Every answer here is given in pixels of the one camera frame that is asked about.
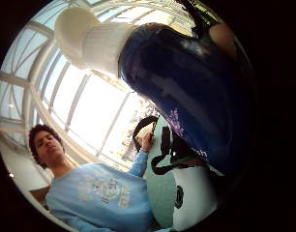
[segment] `man's arm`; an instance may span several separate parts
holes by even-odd
[[[132,167],[128,171],[128,173],[142,177],[146,171],[147,168],[147,158],[148,158],[148,152],[153,144],[153,136],[151,133],[147,133],[142,140],[142,146],[140,148],[140,151],[136,155],[136,158],[133,162]]]

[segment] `person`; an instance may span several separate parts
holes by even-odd
[[[32,128],[32,155],[37,164],[49,168],[54,176],[45,196],[50,212],[78,231],[151,231],[153,216],[142,179],[153,144],[150,136],[144,136],[130,170],[122,172],[103,163],[74,167],[53,128],[41,124]]]
[[[196,36],[157,22],[100,22],[75,7],[58,15],[54,40],[71,64],[127,84],[199,157],[223,175],[236,175],[247,161],[253,116],[242,52],[225,23],[203,26],[203,13],[190,0],[177,2],[193,19]]]

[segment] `black bag strap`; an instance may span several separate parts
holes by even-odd
[[[160,156],[154,157],[151,160],[151,168],[156,175],[164,175],[166,172],[172,170],[175,167],[188,167],[185,164],[170,164],[167,166],[157,167],[158,163],[161,162],[167,155],[169,155],[169,151],[171,150],[172,145],[170,143],[170,130],[169,127],[162,128],[162,140],[161,140],[161,152]]]

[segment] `curly dark hair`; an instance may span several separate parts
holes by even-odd
[[[59,141],[59,143],[61,144],[63,151],[65,151],[65,150],[64,150],[64,146],[63,146],[61,137],[53,128],[51,128],[48,125],[42,125],[42,124],[38,124],[35,127],[33,127],[29,132],[29,147],[30,147],[30,150],[32,152],[32,156],[33,156],[35,162],[38,165],[40,165],[43,169],[46,169],[47,166],[44,163],[40,162],[38,153],[37,153],[36,148],[34,146],[34,138],[35,138],[36,134],[40,131],[47,131],[48,133],[52,134],[52,136],[55,139],[57,139]]]

